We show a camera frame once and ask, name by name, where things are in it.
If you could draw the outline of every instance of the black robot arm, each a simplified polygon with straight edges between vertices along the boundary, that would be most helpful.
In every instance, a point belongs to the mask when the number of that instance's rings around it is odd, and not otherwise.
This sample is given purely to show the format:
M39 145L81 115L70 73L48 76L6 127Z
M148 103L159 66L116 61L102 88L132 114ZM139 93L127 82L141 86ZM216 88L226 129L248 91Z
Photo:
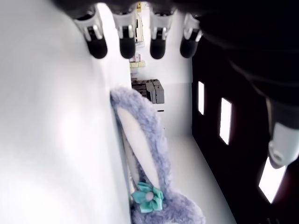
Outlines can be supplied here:
M102 0L111 9L121 54L135 53L135 0ZM91 54L107 53L97 0L55 0L77 24ZM164 56L176 9L186 13L180 52L192 57L203 35L226 52L235 70L267 99L272 166L289 165L299 155L299 2L295 0L149 0L150 53Z

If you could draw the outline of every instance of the black wall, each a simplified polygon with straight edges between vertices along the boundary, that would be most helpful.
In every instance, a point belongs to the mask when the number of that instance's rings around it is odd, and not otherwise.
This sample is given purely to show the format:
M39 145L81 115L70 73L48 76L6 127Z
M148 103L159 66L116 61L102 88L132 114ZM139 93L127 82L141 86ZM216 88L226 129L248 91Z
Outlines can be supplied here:
M238 224L299 223L299 166L287 169L273 204L258 184L267 159L265 99L234 71L225 53L204 38L192 59L192 134ZM198 81L205 85L205 111L198 111ZM219 137L221 98L232 103L229 145Z

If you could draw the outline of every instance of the gray fluffy fabric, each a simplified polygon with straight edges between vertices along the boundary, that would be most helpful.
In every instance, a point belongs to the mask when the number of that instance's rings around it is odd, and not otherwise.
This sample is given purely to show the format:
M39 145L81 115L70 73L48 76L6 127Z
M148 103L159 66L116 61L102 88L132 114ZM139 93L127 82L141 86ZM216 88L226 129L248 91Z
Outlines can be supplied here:
M118 107L129 111L140 124L147 137L164 195L162 211L141 213L139 204L134 203L131 208L133 224L205 224L206 219L196 203L173 189L164 130L151 102L135 90L120 87L111 91L111 105L120 127L116 112ZM137 167L140 180L151 184L138 162Z

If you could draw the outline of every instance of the window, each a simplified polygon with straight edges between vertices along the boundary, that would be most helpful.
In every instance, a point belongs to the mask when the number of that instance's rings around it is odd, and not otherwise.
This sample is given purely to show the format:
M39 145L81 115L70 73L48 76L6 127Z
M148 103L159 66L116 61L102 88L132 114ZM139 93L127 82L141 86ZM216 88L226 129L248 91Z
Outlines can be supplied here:
M205 86L198 82L198 111L204 115L205 108Z
M273 202L279 189L280 183L284 177L286 167L274 169L267 158L266 165L263 169L263 175L258 185L270 203Z
M221 99L220 137L228 145L230 135L230 121L232 104L225 98Z

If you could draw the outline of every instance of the teal ribbon bow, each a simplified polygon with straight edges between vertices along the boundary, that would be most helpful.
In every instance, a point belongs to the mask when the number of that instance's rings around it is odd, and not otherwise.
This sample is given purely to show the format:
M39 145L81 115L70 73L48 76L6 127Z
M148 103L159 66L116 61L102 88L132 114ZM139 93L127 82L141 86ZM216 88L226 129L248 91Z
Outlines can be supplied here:
M138 183L138 188L139 190L135 191L132 197L136 203L140 204L141 213L162 210L162 202L164 199L162 191L143 182ZM153 199L150 201L147 200L146 196L149 192L154 194Z

